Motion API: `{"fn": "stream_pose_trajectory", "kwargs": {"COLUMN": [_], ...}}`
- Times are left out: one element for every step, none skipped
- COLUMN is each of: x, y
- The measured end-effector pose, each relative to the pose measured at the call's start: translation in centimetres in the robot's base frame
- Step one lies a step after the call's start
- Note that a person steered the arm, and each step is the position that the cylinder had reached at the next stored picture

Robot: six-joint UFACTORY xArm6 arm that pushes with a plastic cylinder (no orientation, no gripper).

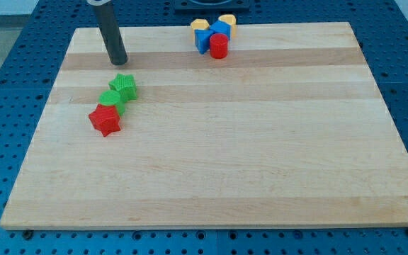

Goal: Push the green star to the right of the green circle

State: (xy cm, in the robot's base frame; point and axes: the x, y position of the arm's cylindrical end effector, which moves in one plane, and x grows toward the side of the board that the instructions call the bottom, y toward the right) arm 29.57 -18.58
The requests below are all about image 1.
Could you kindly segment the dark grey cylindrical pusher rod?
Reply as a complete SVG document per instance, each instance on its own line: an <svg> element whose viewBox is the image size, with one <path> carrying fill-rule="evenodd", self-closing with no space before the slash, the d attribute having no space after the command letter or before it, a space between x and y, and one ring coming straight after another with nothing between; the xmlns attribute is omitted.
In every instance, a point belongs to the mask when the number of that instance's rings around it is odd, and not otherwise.
<svg viewBox="0 0 408 255"><path fill-rule="evenodd" d="M87 3L92 7L95 14L110 62L117 66L126 64L128 62L128 55L112 1L87 0Z"/></svg>

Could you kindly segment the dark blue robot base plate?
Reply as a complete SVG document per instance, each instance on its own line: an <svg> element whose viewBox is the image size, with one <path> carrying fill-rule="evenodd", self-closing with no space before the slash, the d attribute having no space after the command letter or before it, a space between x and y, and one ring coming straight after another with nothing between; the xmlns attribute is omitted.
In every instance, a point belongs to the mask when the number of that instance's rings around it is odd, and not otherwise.
<svg viewBox="0 0 408 255"><path fill-rule="evenodd" d="M173 0L171 4L176 13L193 11L247 11L250 0Z"/></svg>

